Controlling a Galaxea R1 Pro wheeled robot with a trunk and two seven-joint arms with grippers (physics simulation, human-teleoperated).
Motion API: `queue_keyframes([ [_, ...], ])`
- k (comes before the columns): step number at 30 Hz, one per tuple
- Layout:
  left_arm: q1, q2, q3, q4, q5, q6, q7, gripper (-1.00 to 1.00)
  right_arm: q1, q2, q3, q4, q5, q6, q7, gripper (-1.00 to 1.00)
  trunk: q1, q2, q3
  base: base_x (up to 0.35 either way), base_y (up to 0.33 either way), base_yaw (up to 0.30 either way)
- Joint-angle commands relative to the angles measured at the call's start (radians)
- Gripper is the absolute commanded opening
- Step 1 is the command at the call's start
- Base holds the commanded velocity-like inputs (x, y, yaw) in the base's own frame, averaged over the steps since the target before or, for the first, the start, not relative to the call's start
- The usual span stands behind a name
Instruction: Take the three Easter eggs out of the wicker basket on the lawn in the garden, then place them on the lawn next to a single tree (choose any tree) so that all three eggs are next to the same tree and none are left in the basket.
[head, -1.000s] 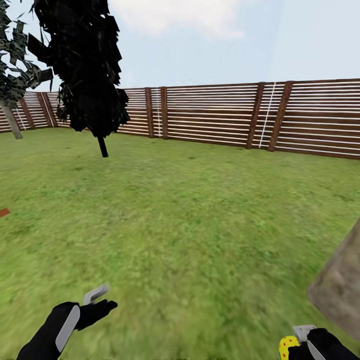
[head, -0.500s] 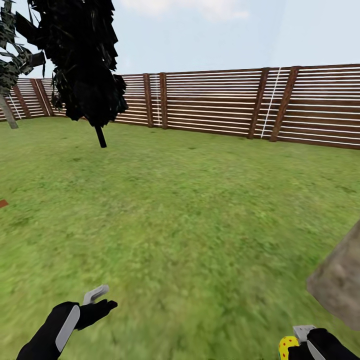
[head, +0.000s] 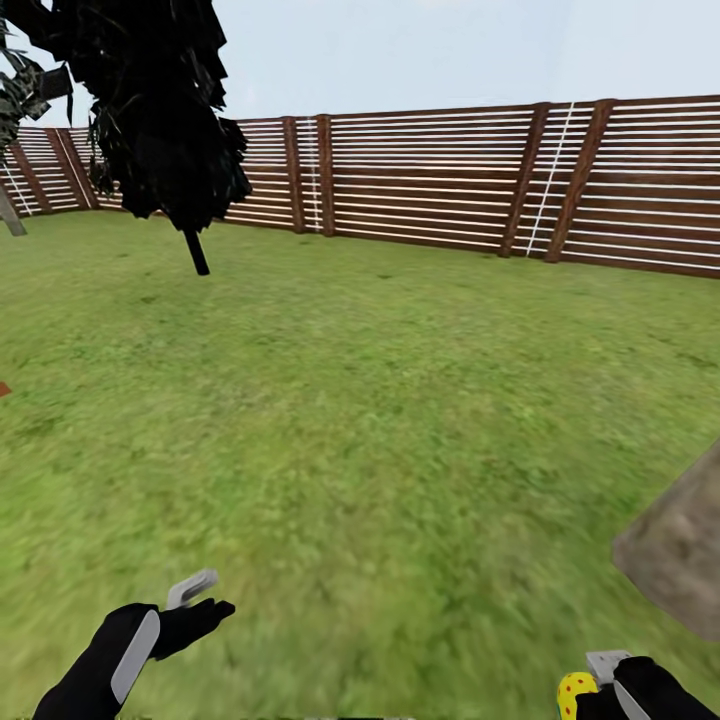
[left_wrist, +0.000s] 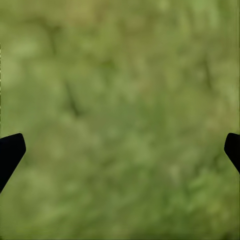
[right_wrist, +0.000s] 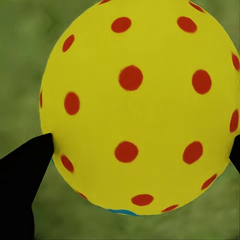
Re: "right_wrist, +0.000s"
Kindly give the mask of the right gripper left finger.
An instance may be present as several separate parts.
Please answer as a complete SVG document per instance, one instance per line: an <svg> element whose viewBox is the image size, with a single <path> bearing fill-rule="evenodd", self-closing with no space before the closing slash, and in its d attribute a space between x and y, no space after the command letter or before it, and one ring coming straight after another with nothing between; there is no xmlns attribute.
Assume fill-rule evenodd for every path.
<svg viewBox="0 0 240 240"><path fill-rule="evenodd" d="M0 159L0 240L17 240L54 153L52 134Z"/></svg>

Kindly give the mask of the easter egg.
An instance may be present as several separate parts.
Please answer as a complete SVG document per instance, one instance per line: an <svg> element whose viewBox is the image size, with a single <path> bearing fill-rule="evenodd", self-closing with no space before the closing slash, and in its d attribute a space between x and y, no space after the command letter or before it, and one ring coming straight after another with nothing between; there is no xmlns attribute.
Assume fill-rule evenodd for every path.
<svg viewBox="0 0 240 240"><path fill-rule="evenodd" d="M116 214L159 215L199 197L231 161L240 56L190 0L102 0L54 46L39 115L74 191Z"/></svg>

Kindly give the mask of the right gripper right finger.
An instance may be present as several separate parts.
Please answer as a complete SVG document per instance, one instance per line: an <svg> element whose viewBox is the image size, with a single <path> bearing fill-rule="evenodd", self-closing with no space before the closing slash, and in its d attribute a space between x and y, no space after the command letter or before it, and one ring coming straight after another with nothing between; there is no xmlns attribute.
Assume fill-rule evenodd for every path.
<svg viewBox="0 0 240 240"><path fill-rule="evenodd" d="M235 137L229 159L240 173L240 135Z"/></svg>

